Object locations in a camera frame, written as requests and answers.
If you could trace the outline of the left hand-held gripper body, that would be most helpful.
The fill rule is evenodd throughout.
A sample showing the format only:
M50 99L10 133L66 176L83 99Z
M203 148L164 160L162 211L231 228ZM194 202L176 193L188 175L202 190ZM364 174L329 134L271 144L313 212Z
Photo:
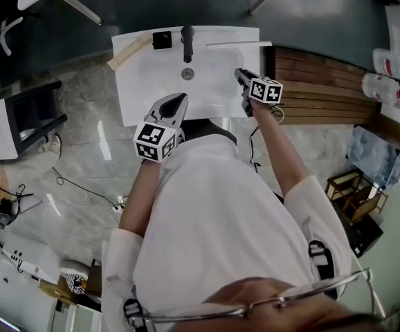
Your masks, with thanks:
M184 138L180 127L170 125L150 113L137 125L133 143L137 157L162 163Z

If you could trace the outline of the white squeegee black handle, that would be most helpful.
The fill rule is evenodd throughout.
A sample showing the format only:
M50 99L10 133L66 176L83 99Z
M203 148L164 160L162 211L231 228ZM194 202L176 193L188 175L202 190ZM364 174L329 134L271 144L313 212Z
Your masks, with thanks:
M236 50L240 52L240 68L260 74L260 49L272 46L271 41L236 41L227 43L207 44L209 50Z

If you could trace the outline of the person's right forearm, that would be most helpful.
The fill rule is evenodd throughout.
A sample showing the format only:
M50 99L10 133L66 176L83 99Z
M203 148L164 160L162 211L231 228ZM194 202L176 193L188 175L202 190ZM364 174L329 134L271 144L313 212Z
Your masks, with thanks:
M262 133L271 167L282 195L287 194L308 177L307 169L287 135L280 128L267 104L251 99L253 116Z

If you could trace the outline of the person's left forearm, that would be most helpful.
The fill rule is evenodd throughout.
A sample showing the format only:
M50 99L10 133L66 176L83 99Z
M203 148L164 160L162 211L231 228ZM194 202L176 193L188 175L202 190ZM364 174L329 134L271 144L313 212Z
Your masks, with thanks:
M142 238L145 236L158 187L160 169L160 163L143 161L122 211L120 229L133 232Z

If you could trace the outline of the white sink vanity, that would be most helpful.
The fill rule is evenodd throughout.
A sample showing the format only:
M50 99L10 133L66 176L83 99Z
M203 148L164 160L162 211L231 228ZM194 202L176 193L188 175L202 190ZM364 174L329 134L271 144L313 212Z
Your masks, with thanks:
M195 26L192 61L183 61L181 27L169 27L172 48L154 50L148 45L123 62L115 71L122 121L137 125L155 101L173 94L188 95L186 119L240 118L245 115L242 88L234 72L240 68L236 50L209 50L207 44L259 41L258 28L236 26ZM184 68L194 70L194 78L183 80Z

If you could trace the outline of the person's black trousers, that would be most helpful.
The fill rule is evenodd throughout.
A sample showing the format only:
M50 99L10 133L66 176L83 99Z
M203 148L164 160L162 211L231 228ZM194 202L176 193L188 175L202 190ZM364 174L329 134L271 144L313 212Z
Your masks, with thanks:
M184 120L181 131L184 137L179 137L180 143L209 135L221 135L237 145L237 139L231 132L217 126L210 119Z

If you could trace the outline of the wooden slatted platform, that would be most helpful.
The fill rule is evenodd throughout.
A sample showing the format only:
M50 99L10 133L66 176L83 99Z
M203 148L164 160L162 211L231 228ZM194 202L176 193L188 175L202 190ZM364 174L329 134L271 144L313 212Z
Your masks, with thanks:
M362 92L364 68L279 46L264 49L264 67L284 86L286 125L363 125L381 110Z

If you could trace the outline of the black faucet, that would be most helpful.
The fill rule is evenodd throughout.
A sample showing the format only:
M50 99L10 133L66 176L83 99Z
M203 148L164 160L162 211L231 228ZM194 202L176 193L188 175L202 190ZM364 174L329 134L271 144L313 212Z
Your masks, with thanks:
M192 26L184 26L181 29L181 41L183 43L183 61L189 64L193 56L193 37L194 28Z

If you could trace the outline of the black square soap dish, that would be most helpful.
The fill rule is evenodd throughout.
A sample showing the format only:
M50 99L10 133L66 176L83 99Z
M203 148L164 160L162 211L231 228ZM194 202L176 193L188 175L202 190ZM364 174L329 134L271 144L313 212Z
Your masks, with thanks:
M172 32L161 31L152 33L152 46L154 50L167 50L172 48Z

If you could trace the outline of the person's white shirt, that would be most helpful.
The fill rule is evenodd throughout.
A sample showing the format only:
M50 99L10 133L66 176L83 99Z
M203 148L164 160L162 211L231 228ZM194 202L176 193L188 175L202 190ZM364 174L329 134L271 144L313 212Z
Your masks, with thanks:
M102 314L109 332L129 332L123 304L149 312L204 301L247 277L301 286L320 280L309 244L329 249L335 275L352 268L352 251L314 176L283 199L220 135L179 145L162 164L143 236L112 230L103 256Z

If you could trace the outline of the white plastic bags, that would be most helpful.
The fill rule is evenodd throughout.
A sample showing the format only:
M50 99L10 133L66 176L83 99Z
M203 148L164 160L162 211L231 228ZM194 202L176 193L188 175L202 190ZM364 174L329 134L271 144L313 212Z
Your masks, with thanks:
M361 86L368 98L400 109L400 82L385 75L366 73Z

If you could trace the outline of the white plastic jug red label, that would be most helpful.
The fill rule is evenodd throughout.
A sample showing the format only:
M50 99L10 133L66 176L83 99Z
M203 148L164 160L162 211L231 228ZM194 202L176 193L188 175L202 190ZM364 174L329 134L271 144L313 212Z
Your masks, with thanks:
M372 59L376 73L400 80L400 54L376 48L372 52Z

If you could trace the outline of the striped cloth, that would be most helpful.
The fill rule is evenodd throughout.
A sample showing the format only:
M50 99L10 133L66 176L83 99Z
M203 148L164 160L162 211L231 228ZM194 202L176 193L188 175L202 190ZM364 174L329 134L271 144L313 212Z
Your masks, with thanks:
M66 283L69 290L76 295L85 294L87 281L80 275L76 274L66 274Z

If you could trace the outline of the wooden frame rack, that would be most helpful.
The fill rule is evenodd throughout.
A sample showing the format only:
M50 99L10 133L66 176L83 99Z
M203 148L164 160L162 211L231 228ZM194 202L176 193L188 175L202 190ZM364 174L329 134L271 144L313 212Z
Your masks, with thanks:
M350 225L367 215L380 214L388 199L384 190L358 169L329 178L326 195Z

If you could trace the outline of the person's metal frame glasses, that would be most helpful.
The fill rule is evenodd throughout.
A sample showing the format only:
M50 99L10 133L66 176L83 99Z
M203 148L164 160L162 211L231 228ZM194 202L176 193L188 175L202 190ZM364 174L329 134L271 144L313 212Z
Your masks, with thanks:
M377 301L376 293L372 285L372 271L369 268L354 271L348 275L332 277L316 283L304 286L296 286L285 290L275 297L259 300L249 305L225 305L218 303L202 303L192 307L170 308L153 313L145 312L138 303L128 300L124 303L124 314L132 328L142 324L170 324L177 322L192 322L197 320L213 320L222 317L247 317L254 308L263 305L271 305L283 308L288 303L320 295L326 292L336 291L338 288L346 289L346 286L364 277L367 282L371 300L371 312L383 312L381 303Z

